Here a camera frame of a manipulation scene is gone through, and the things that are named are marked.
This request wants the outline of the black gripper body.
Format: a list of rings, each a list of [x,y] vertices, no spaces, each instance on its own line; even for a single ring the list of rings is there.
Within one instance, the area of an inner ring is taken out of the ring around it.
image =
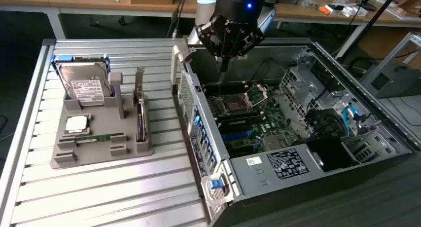
[[[257,19],[265,0],[216,0],[212,29],[219,39],[243,39],[260,34]]]

